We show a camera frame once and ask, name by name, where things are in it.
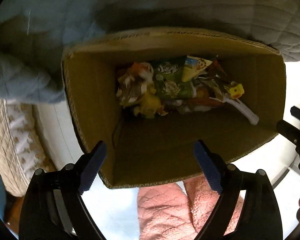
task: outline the pile of wrappers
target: pile of wrappers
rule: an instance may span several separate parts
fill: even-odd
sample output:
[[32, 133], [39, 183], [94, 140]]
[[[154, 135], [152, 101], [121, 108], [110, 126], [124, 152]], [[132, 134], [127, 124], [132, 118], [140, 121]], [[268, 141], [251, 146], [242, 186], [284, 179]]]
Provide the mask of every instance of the pile of wrappers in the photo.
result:
[[117, 71], [116, 96], [135, 116], [154, 118], [171, 111], [180, 114], [209, 111], [230, 103], [252, 124], [259, 118], [238, 98], [243, 86], [229, 78], [218, 60], [183, 56], [151, 62], [134, 62]]

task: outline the pink fuzzy fabric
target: pink fuzzy fabric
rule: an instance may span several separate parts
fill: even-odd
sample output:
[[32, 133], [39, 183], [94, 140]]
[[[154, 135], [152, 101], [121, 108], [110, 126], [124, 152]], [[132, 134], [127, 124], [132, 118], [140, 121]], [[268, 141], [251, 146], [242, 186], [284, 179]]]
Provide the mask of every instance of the pink fuzzy fabric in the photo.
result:
[[[140, 240], [191, 240], [210, 216], [219, 195], [201, 175], [184, 181], [187, 195], [176, 184], [140, 188]], [[242, 209], [239, 197], [225, 234], [234, 231]]]

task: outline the gray fabric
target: gray fabric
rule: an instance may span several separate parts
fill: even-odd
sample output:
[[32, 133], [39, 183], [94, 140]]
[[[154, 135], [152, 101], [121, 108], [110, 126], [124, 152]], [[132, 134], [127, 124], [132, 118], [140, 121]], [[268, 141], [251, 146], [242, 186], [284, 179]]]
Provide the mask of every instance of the gray fabric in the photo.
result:
[[0, 98], [26, 103], [56, 103], [64, 93], [43, 70], [30, 68], [20, 60], [0, 53]]
[[299, 0], [4, 0], [0, 51], [60, 83], [64, 46], [149, 26], [222, 31], [300, 60]]

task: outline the metal screw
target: metal screw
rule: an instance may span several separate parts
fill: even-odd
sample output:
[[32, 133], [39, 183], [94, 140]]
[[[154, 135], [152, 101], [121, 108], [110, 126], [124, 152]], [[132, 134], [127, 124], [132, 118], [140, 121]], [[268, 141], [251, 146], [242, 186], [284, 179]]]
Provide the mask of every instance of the metal screw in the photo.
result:
[[232, 163], [229, 163], [229, 164], [227, 165], [227, 168], [228, 168], [228, 170], [230, 170], [230, 171], [234, 171], [234, 170], [236, 169], [236, 166], [235, 166], [234, 164], [232, 164]]
[[262, 176], [264, 176], [264, 175], [266, 174], [266, 172], [265, 172], [264, 170], [262, 170], [262, 169], [258, 170], [258, 172], [259, 172], [259, 174], [262, 175]]
[[35, 175], [40, 175], [43, 172], [43, 169], [37, 169], [34, 174]]
[[70, 170], [72, 170], [74, 168], [74, 164], [73, 163], [68, 163], [67, 165], [66, 165], [66, 170], [67, 171], [70, 171]]

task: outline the cardboard box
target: cardboard box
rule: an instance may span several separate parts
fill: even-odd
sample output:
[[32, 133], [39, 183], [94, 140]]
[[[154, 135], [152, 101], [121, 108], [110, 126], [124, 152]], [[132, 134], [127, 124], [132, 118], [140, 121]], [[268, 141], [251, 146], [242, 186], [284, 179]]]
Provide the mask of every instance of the cardboard box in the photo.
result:
[[[260, 118], [257, 126], [228, 108], [170, 113], [154, 120], [124, 120], [115, 96], [115, 66], [182, 55], [218, 55]], [[64, 52], [66, 97], [78, 141], [90, 152], [100, 140], [108, 155], [100, 171], [109, 188], [153, 186], [201, 173], [193, 144], [202, 139], [226, 162], [274, 138], [283, 118], [286, 77], [279, 51], [224, 33], [189, 28], [125, 31]]]

